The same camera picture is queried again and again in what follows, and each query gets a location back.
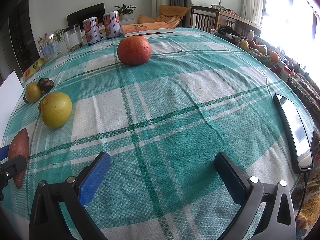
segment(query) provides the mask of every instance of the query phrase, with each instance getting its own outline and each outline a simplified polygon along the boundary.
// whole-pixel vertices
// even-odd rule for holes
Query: sweet potato
[[[29,135],[27,129],[19,131],[9,146],[9,160],[18,155],[22,155],[27,162],[29,161]],[[13,181],[18,189],[22,186],[25,172],[26,171],[22,171],[13,177]]]

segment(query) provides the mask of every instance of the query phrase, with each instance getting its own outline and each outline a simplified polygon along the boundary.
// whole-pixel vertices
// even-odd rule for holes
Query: white flower pot
[[[127,20],[129,19],[129,14],[122,14],[122,20]]]

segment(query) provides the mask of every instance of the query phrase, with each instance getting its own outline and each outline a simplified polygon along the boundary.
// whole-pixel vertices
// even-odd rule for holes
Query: book
[[[174,27],[165,22],[124,24],[122,25],[124,37],[154,33],[173,33]]]

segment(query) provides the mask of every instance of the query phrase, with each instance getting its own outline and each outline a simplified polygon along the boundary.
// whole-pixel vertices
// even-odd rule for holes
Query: wooden railing
[[[191,27],[210,32],[211,29],[217,30],[219,25],[229,26],[244,37],[250,30],[260,36],[262,30],[261,26],[237,15],[209,7],[191,6]]]

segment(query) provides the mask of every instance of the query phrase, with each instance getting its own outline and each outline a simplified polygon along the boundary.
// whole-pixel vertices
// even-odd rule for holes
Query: transparent jar
[[[62,54],[57,36],[55,34],[51,34],[49,37],[41,40],[40,47],[47,62],[60,57]]]
[[[69,28],[66,28],[63,31],[63,36],[64,40],[66,41],[66,45],[69,52],[79,49],[83,46],[83,40],[79,23]]]

